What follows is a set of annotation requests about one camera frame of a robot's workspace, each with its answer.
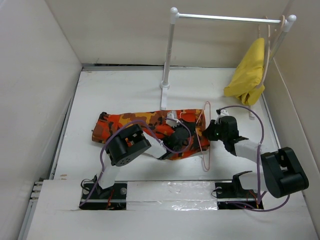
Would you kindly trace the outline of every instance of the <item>screw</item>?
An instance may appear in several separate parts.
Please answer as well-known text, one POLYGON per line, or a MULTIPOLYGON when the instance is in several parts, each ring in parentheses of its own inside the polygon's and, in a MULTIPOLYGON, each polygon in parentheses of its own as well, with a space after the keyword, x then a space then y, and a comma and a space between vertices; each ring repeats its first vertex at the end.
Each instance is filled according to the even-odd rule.
POLYGON ((215 188, 215 191, 216 191, 217 194, 222 194, 222 187, 217 186, 217 187, 215 188))
POLYGON ((121 189, 120 189, 120 194, 121 194, 121 195, 127 194, 127 189, 126 189, 125 187, 121 188, 121 189))

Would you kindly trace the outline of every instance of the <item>white wall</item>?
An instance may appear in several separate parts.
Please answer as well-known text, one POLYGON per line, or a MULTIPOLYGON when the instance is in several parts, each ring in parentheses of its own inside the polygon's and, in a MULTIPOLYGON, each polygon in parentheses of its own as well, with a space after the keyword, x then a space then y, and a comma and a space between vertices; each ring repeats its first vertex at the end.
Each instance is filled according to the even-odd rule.
POLYGON ((17 239, 81 64, 43 0, 0 4, 0 239, 17 239))
POLYGON ((320 234, 320 1, 296 0, 289 11, 297 21, 271 64, 265 95, 283 146, 292 147, 310 187, 304 191, 315 228, 320 234))
MULTIPOLYGON (((181 13, 278 19, 279 0, 46 0, 82 63, 163 65, 170 8, 181 13)), ((236 67, 257 26, 179 19, 172 64, 236 67)))

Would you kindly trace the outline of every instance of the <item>orange camouflage cloth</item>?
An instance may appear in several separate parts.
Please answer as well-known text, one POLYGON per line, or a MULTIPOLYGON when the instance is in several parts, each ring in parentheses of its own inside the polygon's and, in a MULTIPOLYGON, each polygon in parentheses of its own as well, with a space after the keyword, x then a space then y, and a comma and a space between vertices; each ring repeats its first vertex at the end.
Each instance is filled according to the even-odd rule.
MULTIPOLYGON (((171 110, 160 110, 150 112, 123 113, 118 115, 102 112, 93 130, 92 141, 104 144, 107 139, 119 128, 134 120, 145 121, 153 133, 155 133, 157 138, 163 139, 166 136, 170 136, 175 131, 173 127, 166 124, 165 118, 167 117, 167 113, 170 111, 171 110)), ((206 137, 202 136, 202 132, 206 129, 206 119, 204 114, 201 115, 200 120, 196 124, 202 109, 186 109, 175 111, 178 117, 180 116, 180 113, 182 113, 180 119, 183 120, 183 123, 191 132, 191 142, 186 151, 174 154, 170 160, 184 159, 201 151, 195 128, 200 139, 202 150, 207 150, 210 146, 210 142, 206 137)), ((150 131, 144 125, 141 124, 140 126, 145 133, 151 136, 150 131)))

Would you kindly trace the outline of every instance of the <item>yellow cloth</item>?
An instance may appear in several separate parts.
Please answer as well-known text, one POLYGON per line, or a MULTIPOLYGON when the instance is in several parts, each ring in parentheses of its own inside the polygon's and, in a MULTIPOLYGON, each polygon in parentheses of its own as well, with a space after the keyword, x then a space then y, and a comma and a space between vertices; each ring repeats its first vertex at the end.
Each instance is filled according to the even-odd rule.
POLYGON ((224 95, 235 96, 244 105, 254 105, 265 90, 263 85, 256 88, 263 77, 264 57, 265 39, 258 38, 236 68, 230 84, 224 88, 224 95))

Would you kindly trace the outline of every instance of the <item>white tabletop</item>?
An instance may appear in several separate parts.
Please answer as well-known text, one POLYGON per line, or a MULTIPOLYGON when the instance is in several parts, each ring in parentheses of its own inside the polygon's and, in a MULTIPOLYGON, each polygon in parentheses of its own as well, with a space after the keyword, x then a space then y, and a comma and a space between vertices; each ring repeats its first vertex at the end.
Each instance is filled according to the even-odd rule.
MULTIPOLYGON (((224 97, 223 89, 234 73, 234 68, 186 68, 170 71, 168 110, 202 109, 211 102, 212 118, 216 109, 240 104, 234 97, 224 97)), ((101 170, 99 154, 102 144, 92 142, 92 130, 101 112, 122 114, 157 111, 160 109, 160 70, 119 70, 82 72, 77 86, 65 137, 59 155, 54 179, 92 179, 101 170)), ((268 147, 277 148, 265 105, 262 101, 253 107, 265 126, 268 147)), ((261 126, 250 120, 248 111, 229 109, 236 117, 240 135, 259 141, 261 126)), ((205 111, 207 125, 209 109, 205 111)), ((117 181, 172 181, 231 179, 243 171, 256 172, 256 164, 228 153, 222 142, 211 143, 211 168, 204 172, 200 156, 182 160, 157 160, 146 154, 120 168, 117 181)))
MULTIPOLYGON (((128 195, 131 195, 130 191, 136 191, 131 199, 143 199, 146 194, 137 195, 147 189, 152 190, 151 197, 157 196, 155 187, 142 191, 138 187, 128 186, 128 195)), ((80 210, 81 192, 78 180, 45 180, 27 240, 318 239, 301 192, 292 194, 283 208, 262 213, 247 210, 152 210, 150 207, 147 210, 137 207, 118 211, 80 210)), ((166 196, 162 187, 159 193, 166 196)), ((204 190, 203 193, 210 195, 210 191, 204 190)), ((283 199, 272 198, 270 201, 270 198, 270 195, 265 196, 266 209, 283 202, 283 199)))

